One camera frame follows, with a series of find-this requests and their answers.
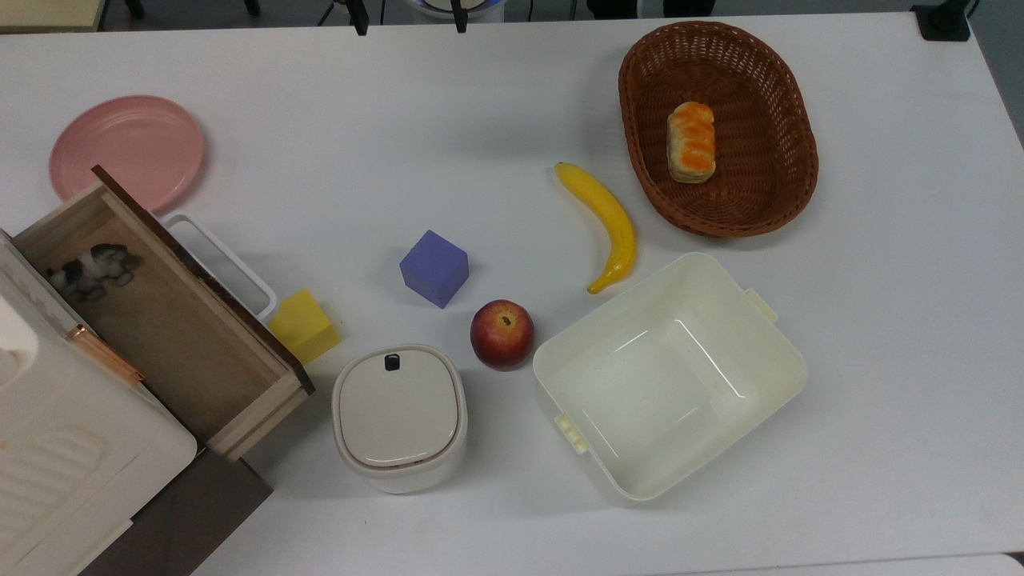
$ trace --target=table leg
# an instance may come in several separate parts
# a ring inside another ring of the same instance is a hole
[[[145,8],[142,7],[142,3],[139,0],[125,0],[125,4],[128,6],[128,11],[131,12],[133,17],[141,19],[145,16]]]

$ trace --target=foam block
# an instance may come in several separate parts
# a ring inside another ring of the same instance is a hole
[[[303,366],[341,341],[331,320],[305,288],[282,300],[266,327]]]
[[[398,268],[406,286],[442,308],[469,278],[469,256],[428,230]]]

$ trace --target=pink plate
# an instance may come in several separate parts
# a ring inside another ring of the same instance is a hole
[[[157,96],[106,100],[72,122],[53,145],[50,182],[71,200],[96,181],[100,165],[147,210],[188,191],[203,162],[203,132],[188,112]]]

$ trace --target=yellow cube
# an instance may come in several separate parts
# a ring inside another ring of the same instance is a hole
[[[331,320],[306,288],[282,300],[266,327],[303,365],[341,342]]]

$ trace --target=toy banana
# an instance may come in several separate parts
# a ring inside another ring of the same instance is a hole
[[[633,223],[623,209],[623,205],[604,188],[597,178],[574,164],[559,162],[555,164],[555,174],[562,184],[587,205],[608,231],[611,240],[611,251],[604,272],[587,287],[591,294],[597,294],[609,284],[618,282],[629,276],[633,262],[637,257],[637,237],[633,232]]]

